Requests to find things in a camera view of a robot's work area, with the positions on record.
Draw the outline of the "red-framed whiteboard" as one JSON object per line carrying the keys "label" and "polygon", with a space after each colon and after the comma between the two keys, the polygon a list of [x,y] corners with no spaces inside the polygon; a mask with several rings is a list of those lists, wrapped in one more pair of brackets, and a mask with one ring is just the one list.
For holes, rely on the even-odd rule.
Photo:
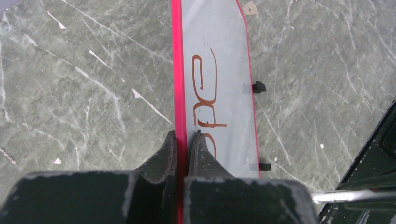
{"label": "red-framed whiteboard", "polygon": [[171,2],[177,222],[184,223],[184,179],[219,165],[235,177],[258,178],[261,162],[254,94],[266,90],[252,77],[248,29],[237,0]]}

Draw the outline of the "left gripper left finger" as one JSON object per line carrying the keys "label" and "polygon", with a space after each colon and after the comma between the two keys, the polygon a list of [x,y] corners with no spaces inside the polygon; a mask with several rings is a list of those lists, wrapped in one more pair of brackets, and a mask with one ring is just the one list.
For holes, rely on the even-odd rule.
{"label": "left gripper left finger", "polygon": [[21,178],[0,211],[3,224],[175,224],[177,141],[135,170],[42,171]]}

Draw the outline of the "white whiteboard marker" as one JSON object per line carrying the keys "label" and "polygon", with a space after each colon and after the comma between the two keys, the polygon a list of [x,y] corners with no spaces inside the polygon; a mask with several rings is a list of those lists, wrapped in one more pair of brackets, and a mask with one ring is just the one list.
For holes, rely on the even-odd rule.
{"label": "white whiteboard marker", "polygon": [[395,190],[335,190],[327,192],[311,193],[312,201],[315,204],[325,203],[348,203],[356,201],[367,201],[377,199],[395,199]]}

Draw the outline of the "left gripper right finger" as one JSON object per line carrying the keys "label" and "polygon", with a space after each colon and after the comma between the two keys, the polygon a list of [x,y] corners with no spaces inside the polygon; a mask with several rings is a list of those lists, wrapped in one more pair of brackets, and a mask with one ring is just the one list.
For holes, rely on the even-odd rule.
{"label": "left gripper right finger", "polygon": [[196,132],[184,179],[186,224],[317,224],[306,187],[296,181],[236,178]]}

